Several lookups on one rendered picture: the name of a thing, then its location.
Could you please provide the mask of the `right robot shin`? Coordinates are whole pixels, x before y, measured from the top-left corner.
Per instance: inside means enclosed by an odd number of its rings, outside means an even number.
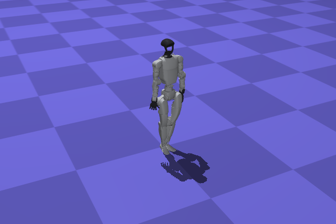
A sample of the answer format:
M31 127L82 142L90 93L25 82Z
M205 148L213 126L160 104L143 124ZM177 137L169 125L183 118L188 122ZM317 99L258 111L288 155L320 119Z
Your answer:
M163 147L163 145L165 146L165 143L166 143L167 128L166 128L166 126L161 128L160 121L158 122L158 124L159 124L159 135L160 135L160 138L161 138L161 145Z

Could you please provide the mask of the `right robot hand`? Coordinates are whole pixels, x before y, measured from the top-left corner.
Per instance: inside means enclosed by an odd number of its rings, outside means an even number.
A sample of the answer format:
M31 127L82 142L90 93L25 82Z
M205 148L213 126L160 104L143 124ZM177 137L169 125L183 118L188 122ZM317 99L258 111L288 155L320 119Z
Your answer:
M155 108L155 110L157 110L156 107L159 108L159 106L157 105L157 100L158 100L158 98L156 98L156 102L151 100L151 104L150 104L150 108L152 107L151 110L152 109L154 110L154 108Z

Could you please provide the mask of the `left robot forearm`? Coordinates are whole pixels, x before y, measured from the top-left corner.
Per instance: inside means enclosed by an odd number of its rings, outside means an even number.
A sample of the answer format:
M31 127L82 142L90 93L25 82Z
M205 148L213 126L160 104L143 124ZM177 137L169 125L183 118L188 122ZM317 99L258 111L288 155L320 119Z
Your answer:
M179 78L179 81L180 81L180 88L179 88L179 91L182 92L183 89L185 89L185 77L184 78Z

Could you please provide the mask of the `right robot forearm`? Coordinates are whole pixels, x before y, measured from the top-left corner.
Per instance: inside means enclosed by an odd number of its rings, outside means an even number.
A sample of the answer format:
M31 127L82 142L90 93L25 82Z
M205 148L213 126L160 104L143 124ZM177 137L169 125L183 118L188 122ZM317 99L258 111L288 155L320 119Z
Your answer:
M159 90L159 86L157 86L157 81L156 80L153 80L153 83L152 83L152 89L153 89L153 94L152 94L152 101L155 101L156 102L156 98L158 96L158 90Z

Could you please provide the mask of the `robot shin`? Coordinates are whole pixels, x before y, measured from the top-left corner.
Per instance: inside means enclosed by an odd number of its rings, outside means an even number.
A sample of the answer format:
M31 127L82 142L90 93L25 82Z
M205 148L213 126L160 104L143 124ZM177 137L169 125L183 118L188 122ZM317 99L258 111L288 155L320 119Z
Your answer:
M166 128L166 126L161 128L160 121L158 122L158 124L159 124L159 135L160 135L160 138L161 138L161 145L163 147L163 145L165 146L165 143L166 143L167 128Z
M169 144L169 141L171 139L171 136L173 134L174 128L175 128L175 123L176 121L172 124L172 125L167 125L167 137L166 137L166 146Z

